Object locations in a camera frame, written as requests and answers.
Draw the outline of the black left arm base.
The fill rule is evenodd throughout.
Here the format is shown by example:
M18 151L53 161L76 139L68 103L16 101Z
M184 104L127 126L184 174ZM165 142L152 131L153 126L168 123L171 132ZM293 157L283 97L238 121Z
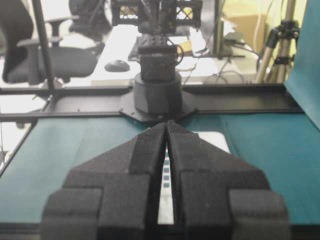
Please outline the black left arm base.
M179 120L197 111L196 96L182 89L182 77L175 72L170 81L147 82L138 73L132 91L121 96L119 111L142 123Z

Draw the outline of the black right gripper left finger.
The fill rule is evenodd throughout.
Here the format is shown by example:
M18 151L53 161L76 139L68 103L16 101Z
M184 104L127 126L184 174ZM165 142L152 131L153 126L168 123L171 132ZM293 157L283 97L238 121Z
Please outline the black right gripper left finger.
M44 240L144 240L157 224L166 124L74 168L45 205Z

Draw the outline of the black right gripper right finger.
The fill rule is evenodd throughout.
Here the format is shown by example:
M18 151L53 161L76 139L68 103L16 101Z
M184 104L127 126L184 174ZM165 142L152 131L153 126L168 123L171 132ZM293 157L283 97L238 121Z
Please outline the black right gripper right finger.
M178 219L188 240L289 240L287 207L264 172L167 123Z

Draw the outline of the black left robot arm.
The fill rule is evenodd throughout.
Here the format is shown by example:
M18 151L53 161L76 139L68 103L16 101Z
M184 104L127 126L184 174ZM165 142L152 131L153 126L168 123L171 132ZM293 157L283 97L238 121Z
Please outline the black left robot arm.
M177 27L201 26L200 0L112 0L113 26L134 25L142 39L137 46L140 78L145 83L172 82L184 55L168 43Z

